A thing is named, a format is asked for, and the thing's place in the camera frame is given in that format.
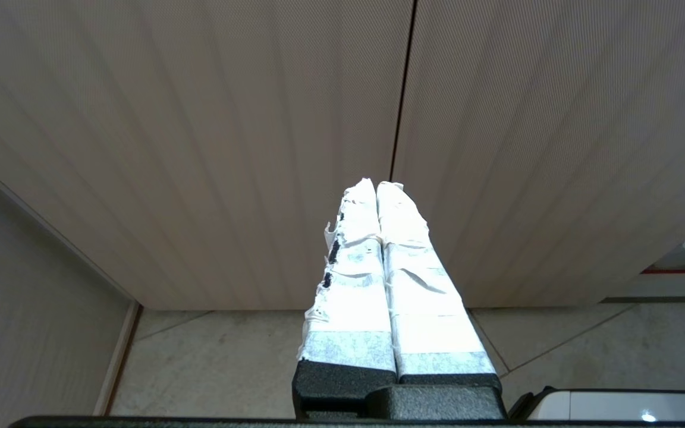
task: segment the textured ceiling surface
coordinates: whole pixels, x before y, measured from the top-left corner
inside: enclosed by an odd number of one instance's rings
[[[592,303],[685,239],[685,2],[417,4],[394,181],[468,306]]]
[[[0,181],[154,309],[299,309],[411,2],[0,2]]]

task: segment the black plastic mount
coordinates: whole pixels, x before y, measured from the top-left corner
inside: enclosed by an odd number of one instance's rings
[[[297,363],[293,404],[299,420],[498,420],[506,417],[495,374],[409,374]]]

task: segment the marble floor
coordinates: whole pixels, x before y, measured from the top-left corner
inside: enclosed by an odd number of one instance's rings
[[[510,407],[556,388],[685,389],[685,303],[471,311]],[[292,418],[302,312],[144,311],[111,414]]]

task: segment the gray wall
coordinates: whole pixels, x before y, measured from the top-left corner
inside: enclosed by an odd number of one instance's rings
[[[129,305],[0,192],[0,426],[91,414]]]

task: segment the beige ceiling panel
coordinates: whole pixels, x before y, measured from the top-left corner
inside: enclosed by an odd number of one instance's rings
[[[603,298],[685,238],[685,2],[419,2],[394,179],[468,306]]]
[[[0,180],[142,304],[300,309],[411,2],[0,2]]]

